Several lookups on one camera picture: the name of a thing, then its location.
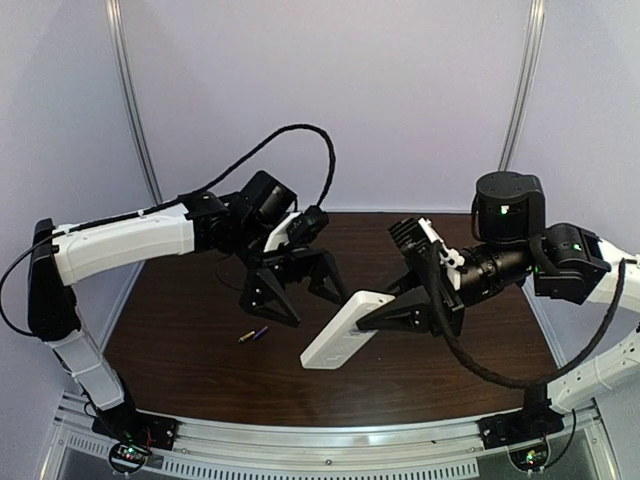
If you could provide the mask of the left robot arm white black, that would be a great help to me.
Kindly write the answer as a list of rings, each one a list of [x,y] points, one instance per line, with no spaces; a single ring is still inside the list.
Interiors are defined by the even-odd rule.
[[[130,429],[138,414],[120,376],[84,329],[76,283],[117,267],[218,251],[247,269],[239,301],[248,314],[296,327],[286,295],[291,283],[336,305],[347,291],[334,257],[312,242],[328,225],[317,205],[294,211],[296,194],[265,171],[238,192],[181,195],[175,204],[81,225],[38,222],[29,255],[28,326],[66,365],[113,428]]]

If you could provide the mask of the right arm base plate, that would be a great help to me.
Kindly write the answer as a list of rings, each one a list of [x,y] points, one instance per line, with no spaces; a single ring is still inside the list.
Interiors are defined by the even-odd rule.
[[[518,410],[481,418],[477,421],[486,450],[527,442],[563,430],[563,416],[548,411],[525,413]]]

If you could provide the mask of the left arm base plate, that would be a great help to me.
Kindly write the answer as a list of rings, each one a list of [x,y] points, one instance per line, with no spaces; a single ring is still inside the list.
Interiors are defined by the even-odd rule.
[[[162,450],[173,448],[177,428],[174,418],[122,409],[99,411],[91,426],[94,433],[123,443]]]

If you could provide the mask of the gold AAA battery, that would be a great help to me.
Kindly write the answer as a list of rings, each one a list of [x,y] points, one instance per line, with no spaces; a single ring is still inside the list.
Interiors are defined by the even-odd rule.
[[[249,341],[250,339],[252,339],[255,336],[256,332],[255,331],[250,331],[244,335],[242,335],[239,339],[238,339],[238,343],[239,344],[243,344],[247,341]]]

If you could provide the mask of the white remote control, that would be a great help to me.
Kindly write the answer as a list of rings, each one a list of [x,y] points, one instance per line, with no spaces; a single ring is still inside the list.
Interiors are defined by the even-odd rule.
[[[393,295],[366,290],[353,294],[300,354],[301,366],[307,370],[341,368],[378,332],[361,330],[357,321],[394,299]]]

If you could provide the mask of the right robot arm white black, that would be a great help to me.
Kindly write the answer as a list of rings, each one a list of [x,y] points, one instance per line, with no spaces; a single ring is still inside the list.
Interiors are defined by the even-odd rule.
[[[406,270],[387,288],[393,300],[357,320],[361,331],[430,332],[443,336],[466,369],[483,380],[524,393],[523,408],[499,421],[517,432],[552,432],[564,413],[612,387],[639,361],[638,331],[593,357],[618,308],[639,310],[639,258],[570,223],[546,224],[539,178],[508,171],[482,176],[471,207],[477,245],[449,249],[425,218],[406,218],[389,229]],[[467,308],[507,286],[534,281],[537,296],[578,305],[608,306],[596,333],[562,368],[535,380],[506,378],[479,365],[458,340]]]

